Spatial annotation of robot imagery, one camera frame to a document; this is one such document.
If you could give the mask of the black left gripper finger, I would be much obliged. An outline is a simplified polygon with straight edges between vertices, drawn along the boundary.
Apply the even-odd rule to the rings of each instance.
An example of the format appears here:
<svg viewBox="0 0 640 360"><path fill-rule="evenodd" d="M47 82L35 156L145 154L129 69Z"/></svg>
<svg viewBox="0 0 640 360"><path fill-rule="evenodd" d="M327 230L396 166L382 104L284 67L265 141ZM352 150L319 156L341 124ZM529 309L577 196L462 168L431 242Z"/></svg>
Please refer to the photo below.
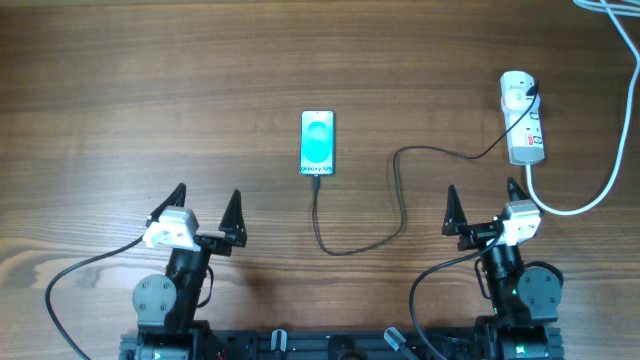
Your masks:
<svg viewBox="0 0 640 360"><path fill-rule="evenodd" d="M247 233L242 212L242 198L241 192L235 189L221 222L218 226L218 230L225 234L227 240L246 240Z"/></svg>
<svg viewBox="0 0 640 360"><path fill-rule="evenodd" d="M147 217L147 224L151 225L153 222L158 222L162 212L169 206L183 207L186 200L186 185L179 183L173 192Z"/></svg>

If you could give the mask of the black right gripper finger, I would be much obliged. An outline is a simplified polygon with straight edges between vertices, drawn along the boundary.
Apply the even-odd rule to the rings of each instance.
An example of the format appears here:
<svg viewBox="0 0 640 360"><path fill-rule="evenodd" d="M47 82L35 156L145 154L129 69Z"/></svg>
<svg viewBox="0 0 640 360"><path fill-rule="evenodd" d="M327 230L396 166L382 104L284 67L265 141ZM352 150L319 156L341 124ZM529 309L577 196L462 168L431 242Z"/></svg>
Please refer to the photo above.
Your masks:
<svg viewBox="0 0 640 360"><path fill-rule="evenodd" d="M447 208L442 225L442 234L445 236L461 235L468 226L463 211L458 191L454 184L448 187Z"/></svg>
<svg viewBox="0 0 640 360"><path fill-rule="evenodd" d="M519 186L513 177L507 178L507 193L510 201L523 201L529 199L529 195Z"/></svg>

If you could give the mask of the blue screen smartphone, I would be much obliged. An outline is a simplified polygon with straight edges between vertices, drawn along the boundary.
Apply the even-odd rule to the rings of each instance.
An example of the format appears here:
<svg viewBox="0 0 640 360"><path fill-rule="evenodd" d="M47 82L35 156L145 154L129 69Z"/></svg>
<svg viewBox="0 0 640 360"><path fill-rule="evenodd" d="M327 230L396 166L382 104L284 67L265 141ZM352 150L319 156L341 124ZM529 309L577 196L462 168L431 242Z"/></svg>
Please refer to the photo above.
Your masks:
<svg viewBox="0 0 640 360"><path fill-rule="evenodd" d="M335 113L306 110L301 114L299 173L303 176L335 172Z"/></svg>

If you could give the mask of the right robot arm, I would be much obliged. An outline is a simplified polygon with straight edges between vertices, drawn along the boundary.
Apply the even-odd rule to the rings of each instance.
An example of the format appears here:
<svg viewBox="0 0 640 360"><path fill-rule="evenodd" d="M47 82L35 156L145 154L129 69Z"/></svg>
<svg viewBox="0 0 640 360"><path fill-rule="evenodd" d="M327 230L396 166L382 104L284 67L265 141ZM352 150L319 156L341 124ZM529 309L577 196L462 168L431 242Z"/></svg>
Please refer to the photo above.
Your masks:
<svg viewBox="0 0 640 360"><path fill-rule="evenodd" d="M542 211L513 178L509 201L489 222L467 221L458 191L447 190L442 234L457 236L465 256L424 271L412 284L409 312L428 359L562 359L558 320L564 276L544 261L524 262L519 245L537 235ZM472 260L482 296L493 314L479 316L471 327L424 328L415 310L415 293L427 276Z"/></svg>

